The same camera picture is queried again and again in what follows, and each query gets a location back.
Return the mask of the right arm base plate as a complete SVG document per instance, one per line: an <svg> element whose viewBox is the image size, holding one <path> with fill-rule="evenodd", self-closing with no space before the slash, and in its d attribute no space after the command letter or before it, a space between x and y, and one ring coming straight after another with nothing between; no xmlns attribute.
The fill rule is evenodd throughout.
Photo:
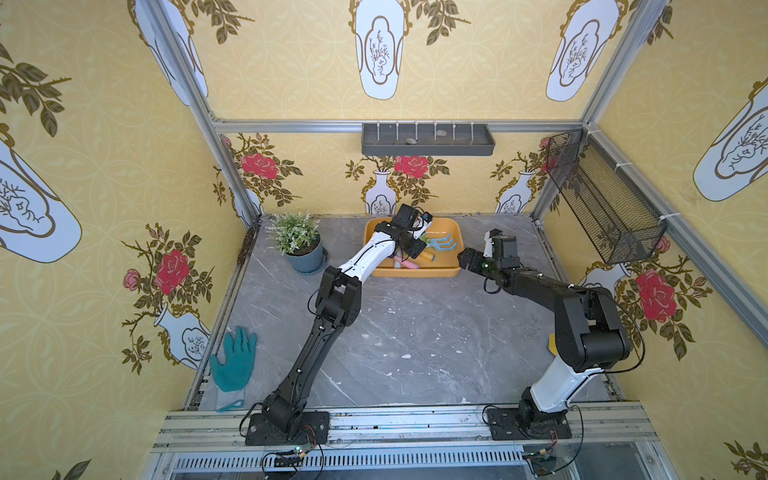
<svg viewBox="0 0 768 480"><path fill-rule="evenodd" d="M545 413L524 405L499 407L486 405L481 413L491 439L503 440L567 440L573 437L566 412Z"/></svg>

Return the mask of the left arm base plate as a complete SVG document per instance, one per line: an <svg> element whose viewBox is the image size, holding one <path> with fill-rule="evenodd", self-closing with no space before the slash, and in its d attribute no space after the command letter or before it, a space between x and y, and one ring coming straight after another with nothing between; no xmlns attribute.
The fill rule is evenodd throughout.
<svg viewBox="0 0 768 480"><path fill-rule="evenodd" d="M281 446L304 443L324 445L330 431L328 411L305 411L296 422L285 428L263 413L251 414L245 433L246 446Z"/></svg>

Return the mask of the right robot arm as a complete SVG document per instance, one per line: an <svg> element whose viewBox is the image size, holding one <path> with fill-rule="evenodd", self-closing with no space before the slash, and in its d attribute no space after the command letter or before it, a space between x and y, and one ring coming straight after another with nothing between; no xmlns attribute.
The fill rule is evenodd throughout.
<svg viewBox="0 0 768 480"><path fill-rule="evenodd" d="M514 236L492 229L485 242L482 251L462 250L459 266L493 282L494 294L530 300L554 315L557 353L543 376L524 390L517 424L559 422L582 386L629 357L631 341L618 306L603 287L565 283L523 265Z"/></svg>

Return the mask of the light blue hand fork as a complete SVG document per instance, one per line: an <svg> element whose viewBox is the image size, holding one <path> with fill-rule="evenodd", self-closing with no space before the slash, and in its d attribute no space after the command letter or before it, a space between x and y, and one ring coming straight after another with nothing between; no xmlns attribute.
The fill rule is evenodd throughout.
<svg viewBox="0 0 768 480"><path fill-rule="evenodd" d="M456 241L450 233L445 233L442 237L428 237L426 234L423 234L420 236L420 239L426 244L427 248L431 248L436 252L453 251L457 247Z"/></svg>

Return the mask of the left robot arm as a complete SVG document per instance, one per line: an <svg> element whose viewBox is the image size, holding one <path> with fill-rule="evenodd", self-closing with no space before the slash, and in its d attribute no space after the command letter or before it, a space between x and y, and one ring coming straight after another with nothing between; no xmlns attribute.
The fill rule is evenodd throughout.
<svg viewBox="0 0 768 480"><path fill-rule="evenodd" d="M314 303L314 322L290 372L261 402L261 415L285 438L294 438L302 426L302 415L311 387L331 347L354 323L361 310L365 281L386 259L402 252L418 257L426 242L421 236L432 225L432 214L402 205L390 220L378 223L367 243L339 267L323 272Z"/></svg>

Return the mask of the yellow storage tray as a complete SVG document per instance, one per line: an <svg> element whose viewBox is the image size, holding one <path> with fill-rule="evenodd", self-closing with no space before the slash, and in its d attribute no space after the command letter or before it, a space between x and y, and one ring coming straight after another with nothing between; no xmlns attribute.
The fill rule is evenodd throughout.
<svg viewBox="0 0 768 480"><path fill-rule="evenodd" d="M432 225L426 230L428 237L442 237L450 233L456 241L457 247L453 251L436 252L426 248L417 258L406 257L400 249L395 249L389 257L386 257L372 272L372 276L380 278L448 278L458 274L458 253L464 248L462 234L458 223L447 217L433 217ZM397 255L411 260L420 266L420 269L397 269L393 257Z"/></svg>

